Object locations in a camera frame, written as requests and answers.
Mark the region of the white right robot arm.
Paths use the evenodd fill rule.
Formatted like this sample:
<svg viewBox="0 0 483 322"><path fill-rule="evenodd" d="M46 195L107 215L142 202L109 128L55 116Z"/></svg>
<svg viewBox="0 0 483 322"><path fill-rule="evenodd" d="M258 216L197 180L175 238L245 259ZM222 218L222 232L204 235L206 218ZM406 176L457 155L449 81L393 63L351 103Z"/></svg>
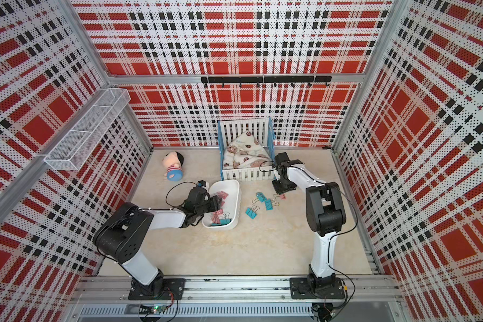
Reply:
<svg viewBox="0 0 483 322"><path fill-rule="evenodd" d="M304 192L307 224L315 234L308 275L291 281L292 297L343 299L343 283L334 269L335 244L346 223L338 184L322 181L285 152L275 156L274 169L278 175L272 181L276 193L282 195L297 189Z"/></svg>

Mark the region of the teal binder clip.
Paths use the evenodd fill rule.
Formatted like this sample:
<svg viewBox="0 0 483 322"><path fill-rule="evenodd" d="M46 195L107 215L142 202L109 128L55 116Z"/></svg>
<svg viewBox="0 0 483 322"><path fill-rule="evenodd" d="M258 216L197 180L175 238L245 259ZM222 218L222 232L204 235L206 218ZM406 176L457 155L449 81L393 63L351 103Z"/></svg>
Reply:
<svg viewBox="0 0 483 322"><path fill-rule="evenodd" d="M257 192L256 193L256 198L252 201L253 204L257 203L257 202L261 202L261 203L265 203L267 200L266 196L261 193L261 192Z"/></svg>
<svg viewBox="0 0 483 322"><path fill-rule="evenodd" d="M245 214L251 218L251 219L255 219L256 216L258 215L258 211L260 210L259 206L257 205L251 205L250 207L248 207L245 211Z"/></svg>
<svg viewBox="0 0 483 322"><path fill-rule="evenodd" d="M266 199L264 201L264 205L267 211L273 210L275 207L278 207L280 203L276 199Z"/></svg>

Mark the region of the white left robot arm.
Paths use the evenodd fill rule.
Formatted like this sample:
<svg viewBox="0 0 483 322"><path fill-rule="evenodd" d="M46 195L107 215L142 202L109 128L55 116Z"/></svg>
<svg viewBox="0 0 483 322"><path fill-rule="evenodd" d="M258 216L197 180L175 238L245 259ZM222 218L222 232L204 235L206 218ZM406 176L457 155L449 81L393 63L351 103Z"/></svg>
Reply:
<svg viewBox="0 0 483 322"><path fill-rule="evenodd" d="M119 264L131 276L128 299L144 301L167 294L181 299L184 279L164 279L164 273L146 257L142 244L148 232L196 226L208 213L221 209L222 198L211 195L199 181L180 205L164 209L141 208L131 202L121 205L92 238L97 251Z"/></svg>

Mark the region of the white plastic storage box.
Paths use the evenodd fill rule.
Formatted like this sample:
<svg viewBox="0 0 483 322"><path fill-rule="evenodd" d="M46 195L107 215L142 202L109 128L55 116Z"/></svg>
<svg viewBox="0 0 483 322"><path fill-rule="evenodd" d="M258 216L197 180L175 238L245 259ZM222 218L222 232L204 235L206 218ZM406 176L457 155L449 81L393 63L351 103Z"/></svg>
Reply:
<svg viewBox="0 0 483 322"><path fill-rule="evenodd" d="M226 231L234 229L240 217L241 189L236 180L218 181L209 188L210 196L218 197L218 211L206 213L202 220L204 228L210 231Z"/></svg>

